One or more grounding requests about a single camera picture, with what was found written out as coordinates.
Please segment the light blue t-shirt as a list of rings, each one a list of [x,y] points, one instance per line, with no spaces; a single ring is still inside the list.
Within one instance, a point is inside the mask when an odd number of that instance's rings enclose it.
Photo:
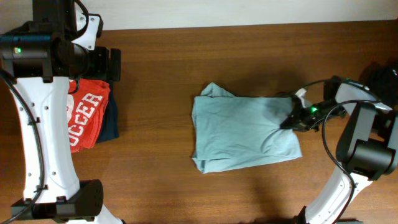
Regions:
[[[297,135],[280,128],[291,111],[290,98],[238,97],[210,83],[192,109],[197,169],[207,174],[300,158]]]

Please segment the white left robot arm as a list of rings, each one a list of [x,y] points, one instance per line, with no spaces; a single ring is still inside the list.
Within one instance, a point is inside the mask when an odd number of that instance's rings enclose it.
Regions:
[[[26,22],[1,36],[1,77],[16,102],[25,154],[24,196],[12,221],[119,223],[103,203],[99,180],[80,180],[72,161],[67,126],[71,80],[107,80],[110,68],[91,73],[103,21],[90,15],[67,34],[59,22]]]

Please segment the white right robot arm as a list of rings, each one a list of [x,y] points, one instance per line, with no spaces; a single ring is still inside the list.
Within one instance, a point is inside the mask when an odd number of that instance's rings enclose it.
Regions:
[[[319,196],[292,223],[339,223],[360,191],[397,169],[397,78],[376,75],[356,82],[333,77],[322,83],[320,103],[306,104],[307,86],[288,94],[293,110],[280,126],[321,131],[326,153],[336,166]],[[346,114],[349,120],[332,153],[326,123]]]

